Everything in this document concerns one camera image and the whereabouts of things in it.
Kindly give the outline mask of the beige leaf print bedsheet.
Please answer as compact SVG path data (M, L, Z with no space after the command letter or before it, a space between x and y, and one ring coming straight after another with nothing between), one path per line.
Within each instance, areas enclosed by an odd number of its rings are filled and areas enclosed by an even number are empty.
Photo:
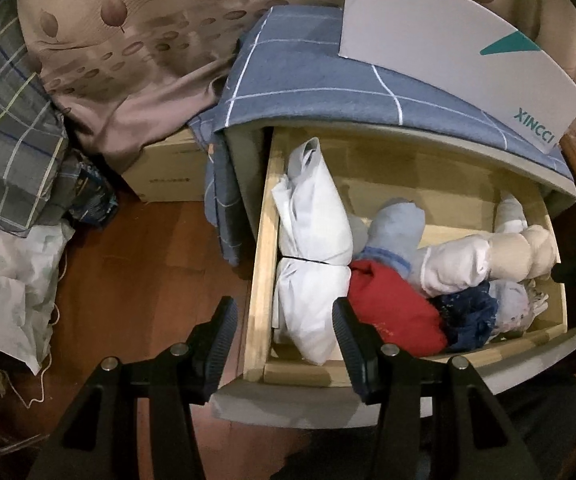
M572 0L474 0L539 44L576 83ZM343 0L17 0L41 80L87 151L118 171L221 93L239 37L272 6ZM570 128L576 142L576 119Z

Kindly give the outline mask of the dark blue patterned bag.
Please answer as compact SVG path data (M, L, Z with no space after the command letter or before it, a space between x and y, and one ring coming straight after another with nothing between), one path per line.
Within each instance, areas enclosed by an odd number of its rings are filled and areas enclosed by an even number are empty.
M119 197L113 186L116 173L102 155L88 156L80 150L73 150L67 162L74 164L74 186L64 218L73 228L103 228L119 209Z

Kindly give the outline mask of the blue checked cover cloth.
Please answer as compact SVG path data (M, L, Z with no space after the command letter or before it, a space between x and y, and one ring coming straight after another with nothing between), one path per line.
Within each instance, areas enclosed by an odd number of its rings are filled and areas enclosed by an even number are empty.
M228 127L286 118L419 128L505 148L572 174L561 150L542 154L478 107L393 70L342 58L341 29L337 8L273 6L241 37L217 103L189 122L209 153L205 216L231 266L238 266L255 232L233 171Z

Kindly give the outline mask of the grey plaid blanket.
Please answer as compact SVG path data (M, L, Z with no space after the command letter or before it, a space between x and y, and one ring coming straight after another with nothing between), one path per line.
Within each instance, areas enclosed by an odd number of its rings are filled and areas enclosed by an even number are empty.
M58 223L81 179L64 115L40 71L22 36L17 0L0 0L0 229L17 236Z

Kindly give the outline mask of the beige ribbed garment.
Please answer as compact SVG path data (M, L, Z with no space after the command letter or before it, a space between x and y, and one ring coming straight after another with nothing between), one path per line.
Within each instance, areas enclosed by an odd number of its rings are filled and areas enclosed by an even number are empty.
M495 233L488 239L488 277L522 282L548 275L558 262L552 233L535 224L520 233Z

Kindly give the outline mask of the white plastic bag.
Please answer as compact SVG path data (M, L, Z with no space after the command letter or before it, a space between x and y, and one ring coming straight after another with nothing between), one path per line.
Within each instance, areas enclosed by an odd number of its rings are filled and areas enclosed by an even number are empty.
M25 237L0 230L0 352L34 374L48 357L59 262L73 234L65 221Z

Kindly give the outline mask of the cardboard box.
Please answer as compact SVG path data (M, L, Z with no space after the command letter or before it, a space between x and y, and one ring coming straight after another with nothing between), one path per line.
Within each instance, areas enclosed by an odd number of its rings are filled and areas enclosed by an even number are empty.
M185 128L143 148L122 178L144 203L202 202L207 154Z

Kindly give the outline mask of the light blue underwear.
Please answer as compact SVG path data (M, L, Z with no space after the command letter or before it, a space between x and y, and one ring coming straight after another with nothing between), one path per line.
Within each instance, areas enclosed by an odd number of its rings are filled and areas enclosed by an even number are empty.
M367 242L355 259L384 264L407 280L424 230L425 211L414 202L393 198L371 221Z

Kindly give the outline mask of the white pink floral underwear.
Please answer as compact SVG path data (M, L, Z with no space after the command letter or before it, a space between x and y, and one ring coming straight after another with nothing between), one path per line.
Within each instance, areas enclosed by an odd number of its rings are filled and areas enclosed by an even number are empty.
M527 284L508 280L489 283L489 295L497 301L498 310L490 339L521 337L535 318L548 309L549 295L530 280Z

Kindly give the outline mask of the white rolled underwear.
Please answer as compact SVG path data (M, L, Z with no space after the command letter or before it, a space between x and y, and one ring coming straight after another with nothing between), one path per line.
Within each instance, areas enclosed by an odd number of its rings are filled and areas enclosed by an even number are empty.
M420 248L411 260L407 281L427 298L478 286L490 271L489 249L488 240L481 235Z

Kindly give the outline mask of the pale white garment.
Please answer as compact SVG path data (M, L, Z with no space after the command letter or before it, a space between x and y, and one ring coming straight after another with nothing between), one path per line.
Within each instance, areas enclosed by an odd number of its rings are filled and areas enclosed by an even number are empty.
M518 234L525 231L528 223L520 201L509 192L500 193L496 206L494 232L497 234Z

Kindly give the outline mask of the grey underwear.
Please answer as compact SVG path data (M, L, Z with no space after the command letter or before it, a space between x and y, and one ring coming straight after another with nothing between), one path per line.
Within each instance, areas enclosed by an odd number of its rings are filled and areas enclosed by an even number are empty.
M355 214L348 214L347 221L351 228L352 240L353 240L353 256L359 255L368 242L368 226L366 222L361 219L361 217L355 216Z

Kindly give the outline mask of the large white garment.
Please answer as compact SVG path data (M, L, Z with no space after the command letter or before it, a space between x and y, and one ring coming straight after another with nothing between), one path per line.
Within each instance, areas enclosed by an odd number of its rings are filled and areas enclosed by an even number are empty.
M349 290L353 235L318 138L291 152L271 197L280 252L271 326L305 361L323 365L338 352L332 305Z

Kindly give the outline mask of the wooden top drawer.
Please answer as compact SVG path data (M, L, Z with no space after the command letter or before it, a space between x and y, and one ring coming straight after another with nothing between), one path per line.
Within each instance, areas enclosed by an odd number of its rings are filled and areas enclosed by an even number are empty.
M341 361L311 365L293 347L273 339L279 218L271 190L285 171L290 152L314 136L321 142L344 206L367 220L389 198L413 200L427 215L423 245L490 231L502 191L516 195L527 220L538 226L550 226L551 191L560 191L569 200L576 196L571 182L495 148L475 153L402 129L276 129L261 184L240 373L212 400L214 414L231 422L342 429L373 426L378 418L378 408L365 405L353 393Z

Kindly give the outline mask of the red underwear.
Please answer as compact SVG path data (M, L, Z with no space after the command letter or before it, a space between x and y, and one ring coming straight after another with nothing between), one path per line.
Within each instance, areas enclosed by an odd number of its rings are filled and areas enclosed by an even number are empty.
M347 299L358 320L372 325L386 344L417 358L447 348L440 313L399 272L373 260L355 260L351 271Z

